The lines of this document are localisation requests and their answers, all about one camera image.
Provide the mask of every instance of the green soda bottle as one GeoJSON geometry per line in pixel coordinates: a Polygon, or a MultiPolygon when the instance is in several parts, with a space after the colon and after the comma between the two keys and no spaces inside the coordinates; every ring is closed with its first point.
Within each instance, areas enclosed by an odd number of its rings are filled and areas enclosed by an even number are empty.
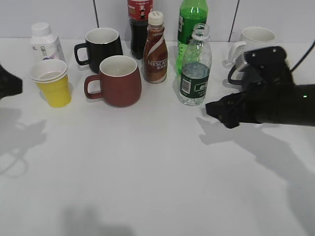
{"type": "Polygon", "coordinates": [[[206,0],[184,0],[179,13],[178,23],[178,56],[176,67],[178,73],[182,73],[184,53],[192,39],[191,35],[196,24],[206,24],[208,17],[208,5],[206,0]]]}

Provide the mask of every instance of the water bottle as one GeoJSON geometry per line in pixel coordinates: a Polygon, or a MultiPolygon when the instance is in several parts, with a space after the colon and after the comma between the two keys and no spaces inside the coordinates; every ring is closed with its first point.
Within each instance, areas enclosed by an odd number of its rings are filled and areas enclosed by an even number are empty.
{"type": "Polygon", "coordinates": [[[212,65],[209,38],[208,25],[194,27],[192,40],[184,54],[180,83],[180,100],[185,105],[197,106],[205,99],[212,65]]]}
{"type": "Polygon", "coordinates": [[[178,23],[178,56],[176,67],[181,74],[182,61],[186,48],[191,40],[191,34],[196,24],[206,24],[208,5],[206,0],[184,0],[179,14],[178,23]]]}

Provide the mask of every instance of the mug handle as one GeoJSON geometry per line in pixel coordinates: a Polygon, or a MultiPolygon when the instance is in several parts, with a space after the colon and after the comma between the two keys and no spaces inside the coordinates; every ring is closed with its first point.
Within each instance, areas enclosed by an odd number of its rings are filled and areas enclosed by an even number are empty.
{"type": "Polygon", "coordinates": [[[92,81],[95,81],[95,80],[100,80],[100,75],[91,75],[91,76],[89,76],[89,77],[87,77],[85,79],[85,82],[84,82],[84,93],[85,93],[85,96],[88,99],[102,98],[102,94],[100,92],[98,92],[98,93],[89,93],[88,92],[88,85],[89,85],[89,83],[92,82],[92,81]]]}
{"type": "Polygon", "coordinates": [[[227,59],[227,60],[224,60],[224,61],[222,62],[223,66],[224,66],[225,68],[230,69],[230,68],[233,67],[233,65],[234,65],[234,63],[235,63],[235,60],[236,60],[236,58],[234,58],[236,51],[237,51],[240,47],[243,47],[243,46],[245,46],[245,45],[246,45],[246,42],[245,42],[245,41],[240,41],[240,42],[236,42],[236,43],[233,44],[233,46],[231,47],[230,52],[228,53],[228,59],[227,59]]]}
{"type": "Polygon", "coordinates": [[[87,44],[86,43],[80,43],[78,45],[75,45],[74,46],[74,56],[75,56],[75,60],[77,61],[77,63],[79,65],[87,65],[87,64],[90,64],[90,60],[87,59],[87,60],[84,60],[84,61],[80,61],[79,60],[79,57],[78,57],[78,50],[80,48],[86,48],[87,47],[87,44]]]}

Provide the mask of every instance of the nescafe bottle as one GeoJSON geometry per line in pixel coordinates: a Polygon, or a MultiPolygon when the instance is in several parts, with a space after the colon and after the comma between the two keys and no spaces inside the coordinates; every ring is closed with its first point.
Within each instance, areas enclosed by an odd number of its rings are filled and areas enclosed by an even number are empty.
{"type": "Polygon", "coordinates": [[[127,0],[131,27],[131,53],[136,59],[143,58],[143,50],[148,36],[148,15],[153,8],[153,0],[127,0]]]}
{"type": "Polygon", "coordinates": [[[163,13],[149,14],[148,39],[144,49],[144,78],[158,84],[166,79],[168,52],[164,39],[163,13]]]}

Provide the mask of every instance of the tile grout line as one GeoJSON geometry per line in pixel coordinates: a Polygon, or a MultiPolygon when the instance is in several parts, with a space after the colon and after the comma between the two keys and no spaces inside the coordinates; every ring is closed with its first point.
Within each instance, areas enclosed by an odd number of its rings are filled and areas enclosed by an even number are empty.
{"type": "Polygon", "coordinates": [[[98,23],[98,16],[97,16],[97,10],[96,10],[95,0],[93,0],[93,6],[94,6],[94,13],[95,13],[96,24],[97,24],[97,27],[99,28],[99,23],[98,23]]]}
{"type": "Polygon", "coordinates": [[[239,5],[240,5],[240,0],[237,0],[237,5],[236,5],[236,9],[235,9],[235,15],[234,15],[233,23],[232,23],[230,37],[228,38],[228,42],[231,41],[231,37],[232,37],[233,29],[234,29],[234,24],[235,24],[235,19],[236,19],[236,15],[237,15],[237,11],[238,11],[239,5]]]}

